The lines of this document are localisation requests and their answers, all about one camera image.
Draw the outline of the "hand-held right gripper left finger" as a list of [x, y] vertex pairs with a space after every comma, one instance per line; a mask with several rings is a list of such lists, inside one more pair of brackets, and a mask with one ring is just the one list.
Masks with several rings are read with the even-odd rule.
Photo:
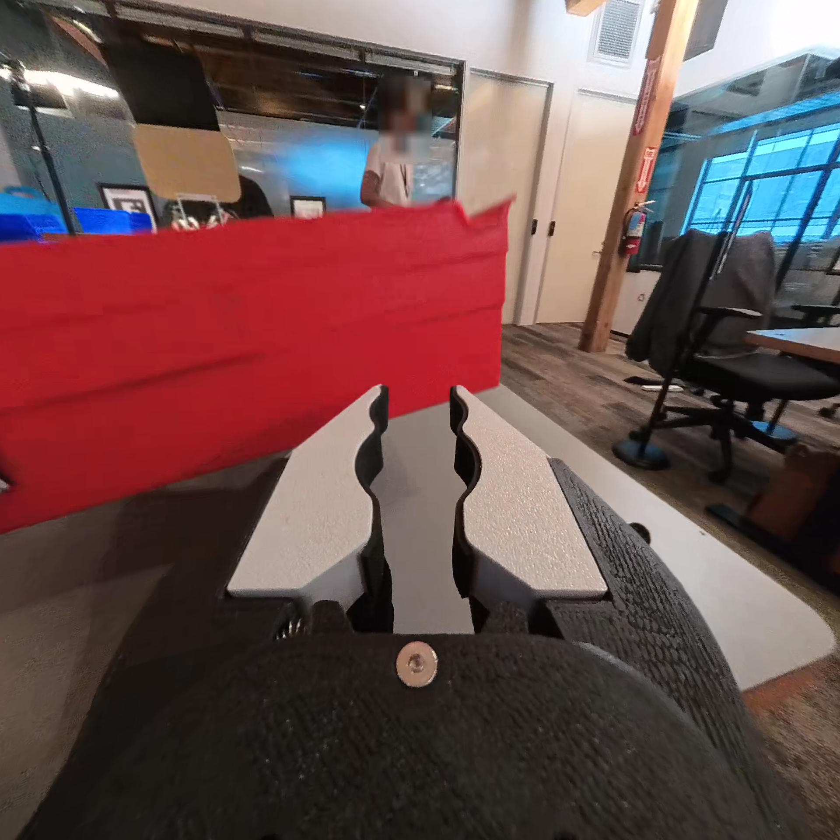
[[357, 632], [391, 632], [392, 574], [372, 484], [383, 468], [389, 390], [375, 385], [287, 457], [226, 592], [310, 614], [336, 602]]

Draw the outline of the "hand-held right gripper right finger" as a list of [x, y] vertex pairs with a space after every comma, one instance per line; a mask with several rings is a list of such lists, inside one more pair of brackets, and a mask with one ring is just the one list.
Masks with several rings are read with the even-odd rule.
[[607, 583], [540, 446], [462, 385], [449, 393], [455, 472], [453, 574], [473, 615], [510, 604], [596, 602]]

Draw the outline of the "large red plastic bin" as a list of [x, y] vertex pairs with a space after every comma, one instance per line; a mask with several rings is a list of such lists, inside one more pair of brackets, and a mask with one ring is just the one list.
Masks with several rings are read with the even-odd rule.
[[2, 246], [2, 532], [497, 386], [509, 206]]

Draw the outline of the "black office chair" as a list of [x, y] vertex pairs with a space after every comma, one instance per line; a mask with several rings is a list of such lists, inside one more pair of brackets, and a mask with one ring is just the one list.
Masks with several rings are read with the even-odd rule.
[[655, 446], [657, 431], [708, 427], [710, 437], [721, 447], [721, 467], [709, 475], [722, 484], [732, 472], [732, 438], [748, 438], [783, 453], [785, 445], [771, 442], [757, 422], [769, 402], [816, 402], [838, 395], [838, 379], [832, 374], [790, 355], [762, 352], [747, 344], [746, 353], [735, 356], [699, 354], [719, 321], [728, 316], [758, 319], [757, 312], [736, 308], [706, 308], [699, 305], [709, 281], [723, 267], [735, 234], [719, 236], [706, 280], [697, 294], [689, 318], [703, 322], [695, 337], [686, 325], [678, 341], [679, 350], [663, 382], [646, 424], [614, 444], [612, 452], [625, 464], [646, 470], [667, 469], [667, 454]]

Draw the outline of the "dark grey jacket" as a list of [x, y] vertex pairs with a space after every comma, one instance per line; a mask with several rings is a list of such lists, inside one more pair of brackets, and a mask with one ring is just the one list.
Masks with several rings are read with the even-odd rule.
[[[666, 249], [658, 282], [626, 342], [629, 360], [645, 362], [658, 375], [665, 375], [677, 355], [686, 325], [690, 323], [692, 337], [697, 335], [703, 318], [690, 319], [690, 314], [709, 273], [718, 240], [717, 235], [692, 228]], [[699, 305], [749, 310], [760, 317], [728, 316], [719, 321], [700, 355], [730, 357], [746, 353], [745, 334], [769, 325], [776, 272], [771, 233], [762, 231], [733, 239], [721, 272], [706, 285]]]

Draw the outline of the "brown cardboard box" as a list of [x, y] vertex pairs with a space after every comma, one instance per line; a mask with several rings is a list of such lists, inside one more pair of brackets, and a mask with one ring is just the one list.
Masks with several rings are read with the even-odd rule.
[[838, 452], [792, 447], [748, 506], [746, 519], [790, 562], [837, 571]]

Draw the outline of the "red fire extinguisher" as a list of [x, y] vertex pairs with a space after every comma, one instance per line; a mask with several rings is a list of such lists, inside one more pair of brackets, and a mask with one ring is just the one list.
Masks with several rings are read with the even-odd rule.
[[638, 253], [648, 214], [656, 200], [636, 202], [625, 213], [623, 219], [622, 236], [618, 246], [618, 254], [623, 257], [632, 257]]

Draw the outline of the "white door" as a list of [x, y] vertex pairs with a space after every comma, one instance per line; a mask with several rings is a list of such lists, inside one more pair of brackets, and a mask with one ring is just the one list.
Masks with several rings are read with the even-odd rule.
[[578, 90], [554, 195], [535, 321], [585, 320], [636, 102]]
[[474, 67], [465, 74], [456, 194], [468, 215], [508, 202], [503, 323], [521, 309], [551, 97], [548, 82]]

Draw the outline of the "wooden desk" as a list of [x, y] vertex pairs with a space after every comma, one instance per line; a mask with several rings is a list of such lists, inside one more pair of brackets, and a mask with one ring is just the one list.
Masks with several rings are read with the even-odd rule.
[[766, 350], [839, 365], [839, 327], [750, 331], [745, 341]]

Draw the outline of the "stack of blue plastic bins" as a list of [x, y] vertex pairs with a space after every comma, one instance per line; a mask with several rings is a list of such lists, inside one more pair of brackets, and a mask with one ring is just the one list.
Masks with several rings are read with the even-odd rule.
[[[79, 234], [129, 236], [156, 232], [156, 223], [147, 213], [76, 206], [71, 214]], [[67, 234], [60, 206], [28, 187], [10, 186], [2, 190], [1, 220], [4, 243]]]

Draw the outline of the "large paned window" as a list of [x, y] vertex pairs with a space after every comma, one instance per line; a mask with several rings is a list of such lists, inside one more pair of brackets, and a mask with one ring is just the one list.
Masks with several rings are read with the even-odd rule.
[[751, 185], [740, 235], [766, 232], [782, 246], [837, 237], [838, 141], [838, 122], [773, 135], [747, 129], [705, 157], [680, 232], [720, 233]]

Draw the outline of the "black tripod light stand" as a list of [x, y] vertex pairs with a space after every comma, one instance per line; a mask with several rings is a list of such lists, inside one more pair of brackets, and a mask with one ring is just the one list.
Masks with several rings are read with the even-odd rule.
[[76, 237], [77, 229], [74, 222], [74, 216], [68, 204], [67, 197], [62, 189], [53, 155], [49, 150], [46, 137], [39, 123], [38, 111], [35, 105], [35, 101], [33, 100], [33, 96], [31, 94], [31, 86], [26, 79], [25, 67], [20, 60], [13, 59], [11, 56], [2, 53], [2, 69], [8, 71], [8, 74], [10, 76], [10, 84], [12, 85], [13, 89], [17, 91], [19, 97], [24, 103], [25, 108], [28, 111], [31, 126], [33, 131], [35, 132], [38, 147], [43, 158], [45, 167], [47, 169], [49, 181], [52, 185], [56, 201], [59, 205], [59, 210], [64, 220], [67, 229], [67, 234], [70, 237]]

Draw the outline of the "wooden support post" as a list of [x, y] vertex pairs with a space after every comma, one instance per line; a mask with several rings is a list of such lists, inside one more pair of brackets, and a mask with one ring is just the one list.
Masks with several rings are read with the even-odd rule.
[[611, 337], [627, 273], [628, 256], [622, 252], [621, 245], [624, 224], [628, 215], [646, 202], [697, 7], [698, 1], [658, 3], [636, 110], [581, 331], [579, 349], [584, 352], [603, 352]]

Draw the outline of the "white wall vent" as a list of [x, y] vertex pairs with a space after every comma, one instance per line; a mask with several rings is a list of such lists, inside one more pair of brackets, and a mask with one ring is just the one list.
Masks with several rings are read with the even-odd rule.
[[589, 60], [628, 67], [644, 13], [642, 1], [608, 1], [595, 13]]

